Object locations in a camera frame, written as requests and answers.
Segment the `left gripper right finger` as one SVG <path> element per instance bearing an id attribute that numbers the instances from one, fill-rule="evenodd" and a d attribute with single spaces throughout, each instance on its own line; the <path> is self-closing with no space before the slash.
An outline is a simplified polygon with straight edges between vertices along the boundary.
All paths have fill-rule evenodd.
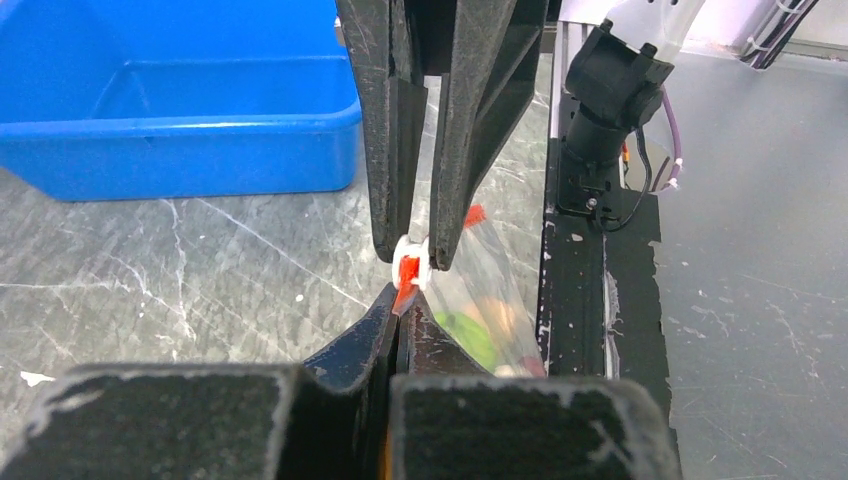
<path id="1" fill-rule="evenodd" d="M 407 369 L 390 387 L 394 479 L 678 479 L 668 421 L 630 380 L 499 378 L 436 324 L 402 317 Z"/>

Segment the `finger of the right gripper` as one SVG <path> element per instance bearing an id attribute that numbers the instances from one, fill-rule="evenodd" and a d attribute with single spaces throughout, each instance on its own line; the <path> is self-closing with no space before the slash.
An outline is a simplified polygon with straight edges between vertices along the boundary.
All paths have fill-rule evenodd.
<path id="1" fill-rule="evenodd" d="M 548 4 L 458 1 L 440 87 L 430 261 L 451 268 L 474 194 L 534 96 Z"/>
<path id="2" fill-rule="evenodd" d="M 408 1 L 336 3 L 363 115 L 373 245 L 392 261 L 409 231 L 428 90 Z"/>

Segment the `blue plastic bin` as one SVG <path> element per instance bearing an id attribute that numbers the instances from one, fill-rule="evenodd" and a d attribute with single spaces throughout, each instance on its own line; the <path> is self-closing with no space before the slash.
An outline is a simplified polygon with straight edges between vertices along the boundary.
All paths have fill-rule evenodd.
<path id="1" fill-rule="evenodd" d="M 331 1 L 5 1 L 1 164 L 62 201 L 346 188 Z"/>

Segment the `clear zip top bag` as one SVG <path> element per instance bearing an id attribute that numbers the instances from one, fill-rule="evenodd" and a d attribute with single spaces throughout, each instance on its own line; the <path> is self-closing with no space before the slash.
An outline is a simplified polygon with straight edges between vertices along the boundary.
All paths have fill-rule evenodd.
<path id="1" fill-rule="evenodd" d="M 506 249 L 484 207 L 474 204 L 466 216 L 457 251 L 448 271 L 426 257 L 429 240 L 400 237 L 391 275 L 397 294 L 392 313 L 402 315 L 422 293 L 432 316 L 463 313 L 485 327 L 499 354 L 499 377 L 545 377 L 547 369 L 536 341 L 535 321 L 525 307 Z"/>

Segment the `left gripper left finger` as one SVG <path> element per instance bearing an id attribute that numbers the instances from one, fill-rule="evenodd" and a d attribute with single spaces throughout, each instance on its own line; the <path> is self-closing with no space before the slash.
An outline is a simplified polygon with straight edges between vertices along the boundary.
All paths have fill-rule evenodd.
<path id="1" fill-rule="evenodd" d="M 37 398 L 5 479 L 374 479 L 396 291 L 300 363 L 99 363 Z"/>

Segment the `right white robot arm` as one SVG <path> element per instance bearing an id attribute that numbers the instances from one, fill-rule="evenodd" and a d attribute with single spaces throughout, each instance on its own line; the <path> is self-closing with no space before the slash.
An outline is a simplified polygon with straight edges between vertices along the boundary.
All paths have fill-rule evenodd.
<path id="1" fill-rule="evenodd" d="M 427 107 L 442 79 L 427 262 L 446 271 L 467 208 L 529 105 L 550 1 L 340 1 L 337 14 L 363 114 L 372 238 L 394 259 L 408 231 Z M 619 1 L 570 64 L 578 103 L 565 136 L 583 165 L 609 165 L 661 103 L 698 1 Z"/>

